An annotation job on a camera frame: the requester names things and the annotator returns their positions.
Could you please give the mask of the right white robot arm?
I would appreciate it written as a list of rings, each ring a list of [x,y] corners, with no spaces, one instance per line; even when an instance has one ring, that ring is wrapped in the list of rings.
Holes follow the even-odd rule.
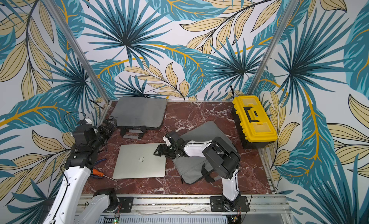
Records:
[[[222,178],[223,191],[220,202],[226,211],[238,209],[241,192],[238,186],[238,172],[240,171],[240,155],[221,137],[211,141],[199,142],[184,140],[175,131],[163,137],[164,144],[159,144],[153,155],[165,156],[169,159],[179,157],[202,157],[211,165],[213,170]]]

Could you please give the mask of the silver laptop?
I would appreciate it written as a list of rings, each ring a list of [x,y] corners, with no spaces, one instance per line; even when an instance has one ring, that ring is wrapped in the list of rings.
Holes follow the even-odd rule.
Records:
[[[113,179],[164,177],[166,158],[154,155],[158,143],[122,145]]]

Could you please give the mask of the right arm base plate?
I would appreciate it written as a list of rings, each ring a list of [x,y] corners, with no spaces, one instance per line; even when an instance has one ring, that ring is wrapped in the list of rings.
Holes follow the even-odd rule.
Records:
[[[224,196],[211,196],[209,199],[212,212],[250,211],[249,201],[246,196],[239,196],[234,201],[230,201]]]

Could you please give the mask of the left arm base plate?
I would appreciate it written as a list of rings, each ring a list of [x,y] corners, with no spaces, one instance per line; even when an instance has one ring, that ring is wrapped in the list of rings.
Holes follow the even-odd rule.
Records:
[[[115,213],[131,213],[134,197],[117,197],[117,199],[118,206]]]

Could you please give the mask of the yellow black toolbox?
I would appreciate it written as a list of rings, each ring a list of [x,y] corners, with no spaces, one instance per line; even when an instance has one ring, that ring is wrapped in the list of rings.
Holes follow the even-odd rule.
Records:
[[[245,150],[264,148],[277,140],[277,131],[257,96],[239,96],[232,103],[231,113]]]

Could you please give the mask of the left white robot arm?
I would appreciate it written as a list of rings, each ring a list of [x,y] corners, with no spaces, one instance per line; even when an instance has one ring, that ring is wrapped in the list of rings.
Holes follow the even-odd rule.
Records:
[[[75,144],[63,165],[61,186],[46,215],[45,224],[94,224],[105,212],[116,212],[121,206],[113,188],[97,191],[79,216],[76,210],[83,188],[91,176],[98,153],[115,132],[117,126],[104,120],[95,126],[89,119],[80,120],[72,132]]]

